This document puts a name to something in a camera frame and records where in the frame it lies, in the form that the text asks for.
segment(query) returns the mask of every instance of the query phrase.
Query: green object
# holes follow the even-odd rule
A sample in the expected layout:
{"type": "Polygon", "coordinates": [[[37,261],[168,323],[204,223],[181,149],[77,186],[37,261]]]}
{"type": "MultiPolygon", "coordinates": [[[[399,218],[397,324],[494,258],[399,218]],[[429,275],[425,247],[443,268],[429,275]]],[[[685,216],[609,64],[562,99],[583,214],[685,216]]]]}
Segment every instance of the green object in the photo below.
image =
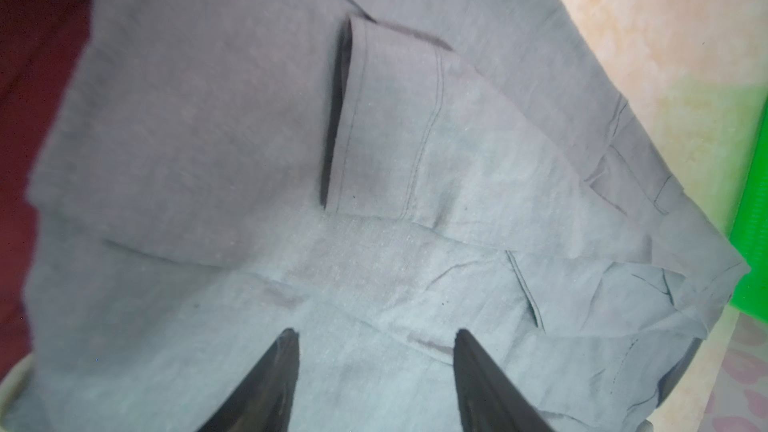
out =
{"type": "Polygon", "coordinates": [[[752,272],[736,286],[731,304],[752,317],[768,322],[768,102],[744,194],[730,241],[744,256],[752,272]]]}

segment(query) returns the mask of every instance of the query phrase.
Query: shirt sleeve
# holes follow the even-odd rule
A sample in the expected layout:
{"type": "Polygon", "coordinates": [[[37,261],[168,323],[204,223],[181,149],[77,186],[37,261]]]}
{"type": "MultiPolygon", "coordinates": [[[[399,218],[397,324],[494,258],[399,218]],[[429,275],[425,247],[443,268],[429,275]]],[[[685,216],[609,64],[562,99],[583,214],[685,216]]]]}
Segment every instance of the shirt sleeve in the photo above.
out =
{"type": "Polygon", "coordinates": [[[617,334],[657,325],[706,335],[727,300],[711,285],[727,289],[746,269],[681,188],[674,198],[659,194],[670,210],[656,206],[654,224],[638,220],[642,214],[617,206],[639,180],[622,175],[630,170],[625,162],[607,153],[603,172],[584,180],[557,144],[455,53],[357,18],[351,35],[327,210],[407,220],[508,251],[540,326],[547,328],[552,311],[550,331],[605,334],[618,322],[615,307],[602,307],[600,298],[645,288],[654,316],[624,314],[617,334]],[[628,286],[628,277],[636,283],[628,286]],[[562,293],[578,309],[567,320],[562,293]]]}

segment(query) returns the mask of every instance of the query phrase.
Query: gray shirt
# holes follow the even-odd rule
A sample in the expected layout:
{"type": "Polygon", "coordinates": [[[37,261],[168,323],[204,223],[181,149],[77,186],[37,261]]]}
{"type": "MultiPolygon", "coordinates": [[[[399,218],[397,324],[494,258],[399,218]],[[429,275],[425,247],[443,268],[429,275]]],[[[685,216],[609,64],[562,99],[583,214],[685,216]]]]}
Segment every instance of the gray shirt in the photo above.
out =
{"type": "Polygon", "coordinates": [[[634,430],[747,270],[559,0],[94,0],[29,196],[30,429],[195,430],[294,327],[292,430],[458,430],[466,327],[634,430]]]}

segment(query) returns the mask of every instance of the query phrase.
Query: stitching line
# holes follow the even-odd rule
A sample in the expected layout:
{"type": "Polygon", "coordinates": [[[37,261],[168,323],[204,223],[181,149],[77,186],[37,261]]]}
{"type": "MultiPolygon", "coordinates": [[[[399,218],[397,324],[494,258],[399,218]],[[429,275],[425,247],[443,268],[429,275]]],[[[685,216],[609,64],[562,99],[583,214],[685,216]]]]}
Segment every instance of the stitching line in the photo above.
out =
{"type": "Polygon", "coordinates": [[[658,204],[659,197],[661,197],[661,193],[664,191],[664,188],[667,186],[667,182],[672,178],[672,176],[667,177],[667,180],[664,181],[664,184],[659,189],[659,193],[656,194],[656,198],[654,199],[654,206],[656,206],[657,209],[659,209],[660,212],[664,214],[668,214],[669,212],[664,210],[661,206],[658,204]]]}
{"type": "Polygon", "coordinates": [[[619,113],[616,114],[616,125],[614,126],[614,132],[610,134],[611,140],[613,140],[613,138],[616,137],[616,132],[619,129],[619,122],[621,122],[621,114],[624,113],[624,109],[626,109],[628,105],[629,105],[629,101],[624,100],[624,106],[622,106],[621,109],[619,109],[619,113]]]}
{"type": "Polygon", "coordinates": [[[645,188],[642,187],[642,185],[640,184],[640,181],[638,180],[638,177],[635,175],[634,170],[632,170],[632,168],[629,166],[629,163],[627,162],[627,159],[624,158],[624,156],[621,155],[621,152],[619,152],[619,150],[616,147],[608,146],[608,148],[609,149],[613,149],[614,152],[616,152],[616,155],[619,156],[621,161],[626,165],[627,170],[629,171],[629,174],[632,175],[632,178],[634,178],[635,183],[638,184],[638,186],[639,186],[640,190],[642,191],[643,195],[648,199],[648,202],[653,204],[653,206],[656,208],[656,210],[658,210],[659,212],[661,212],[661,214],[666,216],[668,214],[668,212],[663,210],[661,207],[659,207],[657,205],[656,201],[648,196],[648,193],[645,191],[645,188]]]}
{"type": "Polygon", "coordinates": [[[511,251],[506,250],[504,253],[507,255],[507,260],[509,261],[509,264],[512,266],[512,271],[514,275],[517,277],[518,282],[520,283],[520,287],[523,289],[523,292],[525,293],[525,297],[528,300],[528,304],[531,306],[531,310],[533,311],[534,319],[537,322],[537,325],[541,328],[541,330],[544,331],[544,333],[547,333],[547,328],[544,326],[544,318],[542,317],[542,311],[539,309],[538,304],[534,300],[533,294],[531,293],[531,289],[528,288],[528,284],[525,282],[525,278],[523,277],[523,272],[520,270],[520,266],[518,265],[518,262],[514,260],[514,255],[511,251]]]}
{"type": "Polygon", "coordinates": [[[618,367],[618,372],[617,372],[617,373],[616,373],[616,375],[614,376],[614,381],[613,381],[613,382],[611,382],[611,384],[610,384],[610,394],[611,394],[611,395],[613,395],[613,394],[614,394],[614,386],[616,385],[616,379],[618,379],[618,378],[619,378],[619,375],[620,375],[620,374],[621,374],[621,372],[624,370],[624,362],[626,362],[626,361],[627,361],[627,357],[629,356],[629,352],[631,352],[631,351],[632,351],[632,348],[634,347],[634,345],[635,345],[635,344],[636,344],[638,341],[639,341],[639,339],[635,339],[635,340],[633,340],[633,341],[632,341],[632,343],[631,343],[631,344],[630,344],[630,346],[629,346],[629,349],[627,349],[627,352],[624,354],[624,357],[621,359],[621,363],[619,364],[619,367],[618,367]]]}
{"type": "Polygon", "coordinates": [[[435,67],[437,71],[437,83],[435,84],[435,108],[432,110],[432,113],[429,116],[427,121],[427,128],[424,130],[422,139],[418,144],[418,152],[416,154],[416,159],[413,162],[413,167],[411,168],[411,176],[408,179],[408,188],[406,189],[406,202],[402,206],[402,211],[400,212],[398,219],[404,218],[411,208],[410,204],[416,191],[416,175],[418,173],[418,167],[421,165],[421,160],[424,156],[424,149],[426,148],[429,133],[432,131],[432,127],[437,121],[437,115],[442,110],[442,101],[446,90],[446,82],[442,69],[442,54],[435,46],[432,46],[432,50],[435,53],[435,67]]]}

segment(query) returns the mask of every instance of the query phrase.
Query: sleeve cuff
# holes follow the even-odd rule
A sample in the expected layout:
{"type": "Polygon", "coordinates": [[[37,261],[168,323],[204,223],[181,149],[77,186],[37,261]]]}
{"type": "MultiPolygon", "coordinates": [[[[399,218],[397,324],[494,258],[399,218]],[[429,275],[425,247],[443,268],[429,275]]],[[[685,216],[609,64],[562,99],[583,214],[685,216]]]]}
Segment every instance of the sleeve cuff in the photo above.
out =
{"type": "Polygon", "coordinates": [[[442,101],[441,51],[351,18],[352,53],[326,210],[403,218],[442,101]]]}

